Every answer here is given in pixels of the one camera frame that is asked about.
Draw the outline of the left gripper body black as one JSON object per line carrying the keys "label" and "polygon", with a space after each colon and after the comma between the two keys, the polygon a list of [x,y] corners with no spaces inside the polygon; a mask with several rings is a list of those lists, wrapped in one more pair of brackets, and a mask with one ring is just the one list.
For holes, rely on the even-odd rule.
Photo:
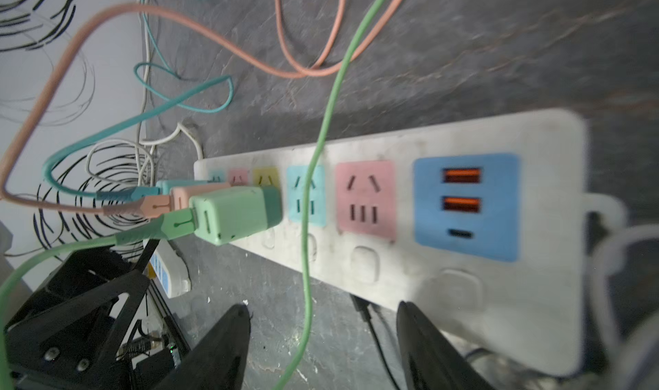
{"label": "left gripper body black", "polygon": [[118,360],[149,278],[110,248],[71,254],[8,323],[8,389],[129,389]]}

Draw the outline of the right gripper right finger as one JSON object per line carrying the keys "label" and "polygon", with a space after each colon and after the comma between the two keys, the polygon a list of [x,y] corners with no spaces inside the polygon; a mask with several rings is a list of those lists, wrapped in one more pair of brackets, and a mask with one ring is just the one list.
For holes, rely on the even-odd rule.
{"label": "right gripper right finger", "polygon": [[414,303],[398,305],[396,335],[409,389],[492,388]]}

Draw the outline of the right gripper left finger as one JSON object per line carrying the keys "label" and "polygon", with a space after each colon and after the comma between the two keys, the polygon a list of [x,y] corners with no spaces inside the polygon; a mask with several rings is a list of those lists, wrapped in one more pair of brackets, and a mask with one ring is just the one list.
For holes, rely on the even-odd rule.
{"label": "right gripper left finger", "polygon": [[240,389],[251,337],[247,306],[233,305],[157,389]]}

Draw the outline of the light green charger plug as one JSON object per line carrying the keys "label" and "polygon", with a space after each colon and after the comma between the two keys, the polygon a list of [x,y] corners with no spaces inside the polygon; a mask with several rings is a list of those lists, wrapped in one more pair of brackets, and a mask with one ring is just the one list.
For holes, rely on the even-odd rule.
{"label": "light green charger plug", "polygon": [[281,191],[277,187],[228,187],[190,198],[195,236],[216,246],[235,242],[279,225]]}

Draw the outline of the white multicolour power strip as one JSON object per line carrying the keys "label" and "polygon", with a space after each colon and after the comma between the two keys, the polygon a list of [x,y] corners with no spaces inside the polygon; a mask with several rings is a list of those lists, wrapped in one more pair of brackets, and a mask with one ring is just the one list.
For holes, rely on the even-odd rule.
{"label": "white multicolour power strip", "polygon": [[589,131],[563,108],[328,142],[313,177],[313,278],[551,376],[583,362]]}

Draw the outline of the pink charger plug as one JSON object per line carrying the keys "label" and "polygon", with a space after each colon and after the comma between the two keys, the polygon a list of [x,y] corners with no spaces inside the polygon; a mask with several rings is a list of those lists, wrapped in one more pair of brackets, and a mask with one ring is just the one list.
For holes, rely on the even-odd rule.
{"label": "pink charger plug", "polygon": [[230,187],[230,184],[222,182],[209,182],[194,186],[173,187],[170,192],[172,210],[178,211],[188,208],[190,206],[190,199],[194,196],[212,193]]}

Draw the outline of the teal charger plug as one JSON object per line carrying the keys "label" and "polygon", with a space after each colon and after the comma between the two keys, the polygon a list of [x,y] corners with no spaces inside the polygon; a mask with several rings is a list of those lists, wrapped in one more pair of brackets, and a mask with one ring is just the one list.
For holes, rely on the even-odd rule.
{"label": "teal charger plug", "polygon": [[209,181],[199,180],[160,180],[156,182],[155,187],[161,190],[162,194],[171,194],[176,187],[195,187],[209,184]]}

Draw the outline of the white blue power strip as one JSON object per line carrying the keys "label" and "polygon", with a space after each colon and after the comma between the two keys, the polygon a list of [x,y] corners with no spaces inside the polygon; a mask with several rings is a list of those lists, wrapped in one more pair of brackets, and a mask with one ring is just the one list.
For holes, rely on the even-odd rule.
{"label": "white blue power strip", "polygon": [[192,290],[188,267],[170,242],[158,242],[149,264],[168,298],[181,297]]}

